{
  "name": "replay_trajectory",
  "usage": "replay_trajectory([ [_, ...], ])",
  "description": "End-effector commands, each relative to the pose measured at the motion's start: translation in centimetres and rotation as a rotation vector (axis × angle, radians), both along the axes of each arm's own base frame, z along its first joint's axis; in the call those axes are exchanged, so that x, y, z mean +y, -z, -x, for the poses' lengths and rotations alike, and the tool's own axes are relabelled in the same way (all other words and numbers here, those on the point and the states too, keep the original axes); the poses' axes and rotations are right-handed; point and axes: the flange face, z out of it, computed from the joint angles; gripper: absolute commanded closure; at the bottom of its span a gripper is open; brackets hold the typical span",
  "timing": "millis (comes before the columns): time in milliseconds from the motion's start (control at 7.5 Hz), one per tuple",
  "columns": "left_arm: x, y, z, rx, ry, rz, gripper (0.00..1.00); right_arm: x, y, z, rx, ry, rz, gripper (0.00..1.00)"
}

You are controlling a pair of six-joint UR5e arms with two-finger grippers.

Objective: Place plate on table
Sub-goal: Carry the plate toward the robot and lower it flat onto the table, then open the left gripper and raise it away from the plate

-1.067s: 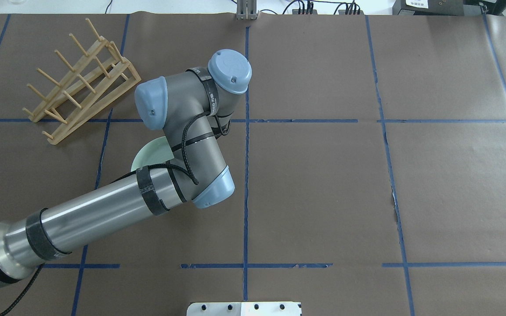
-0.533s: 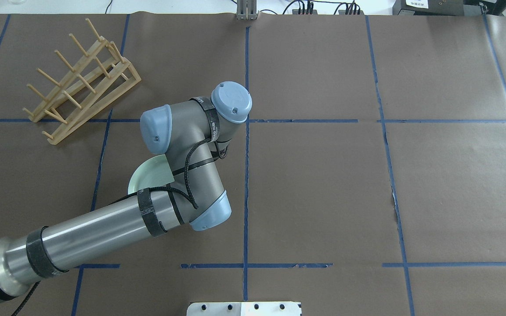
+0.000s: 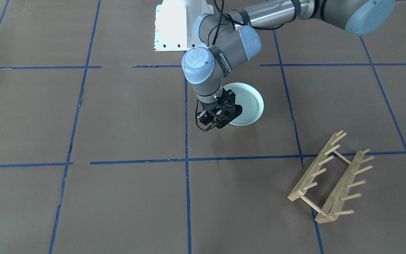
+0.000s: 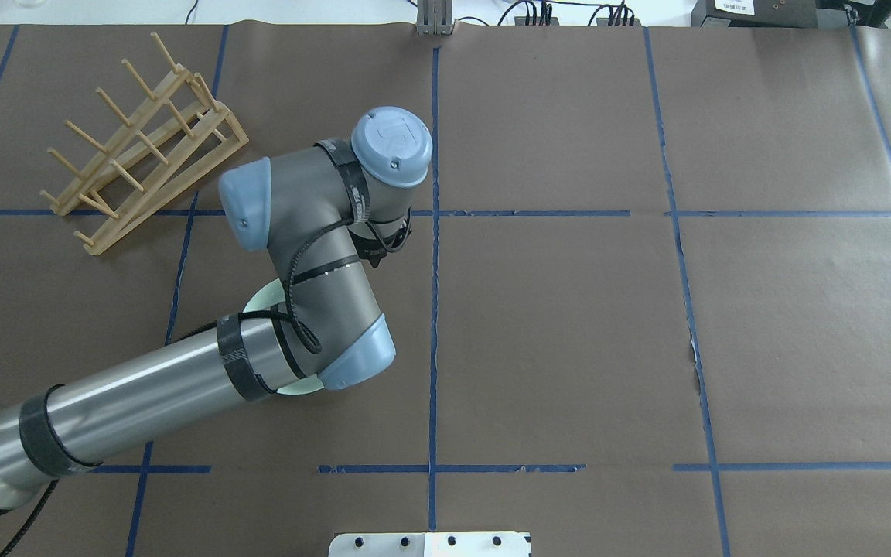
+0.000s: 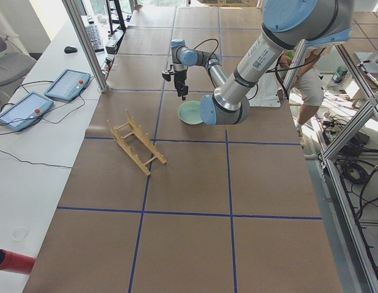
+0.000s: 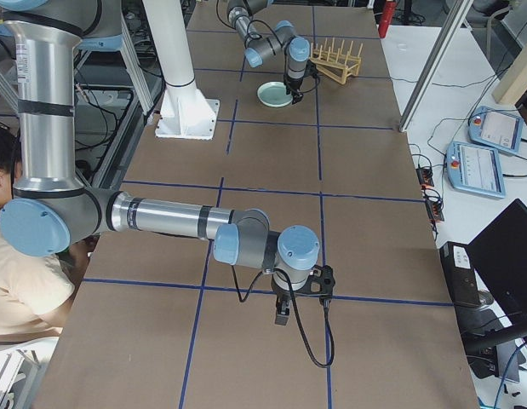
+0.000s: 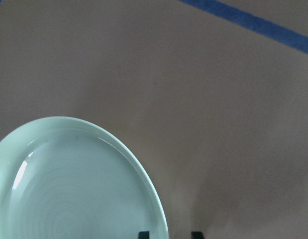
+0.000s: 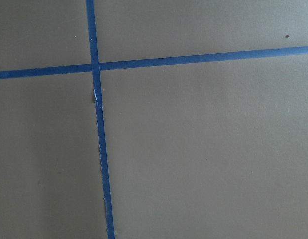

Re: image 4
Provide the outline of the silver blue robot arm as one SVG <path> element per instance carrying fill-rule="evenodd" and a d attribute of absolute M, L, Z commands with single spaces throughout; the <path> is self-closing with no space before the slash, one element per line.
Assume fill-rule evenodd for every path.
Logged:
<path fill-rule="evenodd" d="M 0 516 L 44 484 L 304 378 L 344 389 L 396 355 L 364 263 L 406 243 L 434 139 L 401 107 L 367 111 L 349 138 L 265 156 L 220 176 L 238 244 L 267 251 L 282 300 L 0 410 Z"/>

